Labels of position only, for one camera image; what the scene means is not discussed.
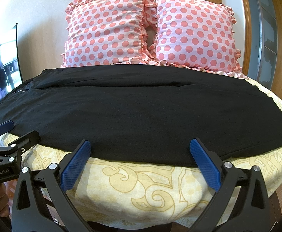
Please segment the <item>person's left hand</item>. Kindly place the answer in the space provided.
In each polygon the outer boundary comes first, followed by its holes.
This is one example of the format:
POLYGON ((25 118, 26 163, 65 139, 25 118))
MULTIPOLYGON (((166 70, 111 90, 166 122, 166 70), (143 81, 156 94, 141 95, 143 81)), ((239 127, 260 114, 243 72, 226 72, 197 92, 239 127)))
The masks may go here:
POLYGON ((0 183, 0 217, 8 217, 10 214, 9 197, 7 195, 6 185, 0 183))

